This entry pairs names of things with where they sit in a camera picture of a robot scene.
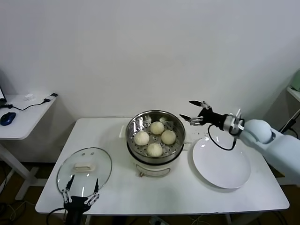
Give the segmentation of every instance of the blue mouse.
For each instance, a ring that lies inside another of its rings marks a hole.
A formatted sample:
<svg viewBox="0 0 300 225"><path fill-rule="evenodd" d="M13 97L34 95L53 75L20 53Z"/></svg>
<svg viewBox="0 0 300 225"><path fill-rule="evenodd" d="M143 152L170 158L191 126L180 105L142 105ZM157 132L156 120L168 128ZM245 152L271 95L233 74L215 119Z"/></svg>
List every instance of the blue mouse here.
<svg viewBox="0 0 300 225"><path fill-rule="evenodd" d="M15 112L8 112L1 117L0 124L2 126L7 126L7 125L11 124L11 122L14 120L14 118L15 118Z"/></svg>

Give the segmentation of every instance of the floor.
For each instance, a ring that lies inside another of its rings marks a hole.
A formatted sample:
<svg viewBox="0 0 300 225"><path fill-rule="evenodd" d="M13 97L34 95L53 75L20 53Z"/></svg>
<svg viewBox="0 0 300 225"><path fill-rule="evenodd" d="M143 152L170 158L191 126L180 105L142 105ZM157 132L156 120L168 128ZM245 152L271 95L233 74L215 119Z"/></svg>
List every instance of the floor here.
<svg viewBox="0 0 300 225"><path fill-rule="evenodd" d="M4 165L6 173L9 173L10 168L5 163ZM53 165L42 165L40 166L40 170L37 173L38 178L47 178ZM4 181L4 175L0 172L0 183ZM17 194L20 186L23 183L23 179L18 175L14 174L10 181L7 183L3 193L0 195L0 204L1 203L13 203L15 199L15 195ZM42 187L30 187L24 200L30 203L36 203L38 198L42 192ZM283 191L285 192L287 198L290 201L290 208L288 210L284 210L281 214L284 216L288 225L299 225L300 224L300 188L296 186L284 186ZM16 213L17 215L22 212L20 208ZM3 221L3 219L8 218L12 213L11 209L7 209L7 211L0 216L0 225L9 224L7 221ZM234 214L232 218L237 218L239 215ZM45 225L46 215L39 214L35 211L34 206L27 204L26 210L20 216L20 218L15 221L14 225ZM164 216L161 217L164 221L166 221L169 225L191 225L198 216ZM150 217L128 217L126 219L125 225L147 225L149 224ZM208 215L202 216L199 220L198 224L196 222L193 225L225 225L226 219L224 215ZM111 225L113 222L113 217L92 217L90 224L91 225ZM55 216L51 216L50 225L62 225L63 222L56 218ZM253 221L250 225L280 225L283 224L280 222L278 218L278 214L273 212L265 212L260 217L259 220Z"/></svg>

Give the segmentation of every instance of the robotic arm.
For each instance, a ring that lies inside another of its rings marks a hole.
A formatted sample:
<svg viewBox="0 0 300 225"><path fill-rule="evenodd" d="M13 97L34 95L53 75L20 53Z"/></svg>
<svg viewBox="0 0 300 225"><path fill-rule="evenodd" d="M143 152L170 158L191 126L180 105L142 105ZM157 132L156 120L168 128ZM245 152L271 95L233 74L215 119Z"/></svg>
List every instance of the robotic arm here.
<svg viewBox="0 0 300 225"><path fill-rule="evenodd" d="M245 120L241 118L240 110L236 115L221 115L213 112L212 108L204 101L190 101L190 103L202 107L198 117L191 118L180 114L190 125L203 126L209 123L211 126L214 125L220 130L228 132L235 141L240 139L248 147L260 152L266 161L283 173L286 178L300 184L299 139L281 134L263 120L249 120L245 123Z"/></svg>

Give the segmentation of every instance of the glass lid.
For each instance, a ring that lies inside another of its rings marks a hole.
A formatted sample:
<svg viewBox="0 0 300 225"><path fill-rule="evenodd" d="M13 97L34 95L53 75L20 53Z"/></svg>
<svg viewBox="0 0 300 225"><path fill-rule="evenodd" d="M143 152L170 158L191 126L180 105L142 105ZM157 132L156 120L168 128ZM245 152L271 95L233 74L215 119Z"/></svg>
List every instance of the glass lid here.
<svg viewBox="0 0 300 225"><path fill-rule="evenodd" d="M96 183L99 190L104 186L111 172L112 159L105 150L95 147L82 149L72 154L60 166L57 187L63 192L71 181L69 195L87 197L94 193Z"/></svg>

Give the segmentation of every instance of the white desk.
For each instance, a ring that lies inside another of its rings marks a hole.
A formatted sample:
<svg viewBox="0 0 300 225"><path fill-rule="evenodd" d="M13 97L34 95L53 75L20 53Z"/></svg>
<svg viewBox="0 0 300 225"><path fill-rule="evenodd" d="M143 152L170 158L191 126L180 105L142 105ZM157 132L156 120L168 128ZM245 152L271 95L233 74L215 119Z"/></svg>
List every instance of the white desk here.
<svg viewBox="0 0 300 225"><path fill-rule="evenodd" d="M25 101L24 95L6 95L7 104L13 104L14 106L23 109L29 105L39 104L48 95L36 96L35 100ZM14 108L1 108L0 117L8 112L15 112L16 117L11 124L7 126L0 125L0 140L22 140L25 139L40 121L52 103L55 101L53 99L50 102L44 103L42 105L33 106L24 111L20 111ZM37 179L34 177L38 171L37 167L32 168L28 171L7 149L0 145L0 158L6 162L13 170L8 174L7 180L11 178L14 171L16 171L20 176L25 179L22 187L20 188L18 194L16 195L16 200L23 199L27 189L30 186L44 186L47 179ZM4 188L4 183L0 186L0 190Z"/></svg>
<svg viewBox="0 0 300 225"><path fill-rule="evenodd" d="M167 176L138 176L130 161L122 125L129 119L79 119L37 202L36 211L49 213L63 206L57 190L56 175L60 165L72 153L86 147L105 149L112 158L112 174L100 190L100 198L87 215L172 215L236 213L281 210L289 202L260 153L245 146L251 163L249 181L237 190L225 190L209 184L189 164L190 146L179 156L178 165ZM207 127L184 123L186 142L204 136Z"/></svg>

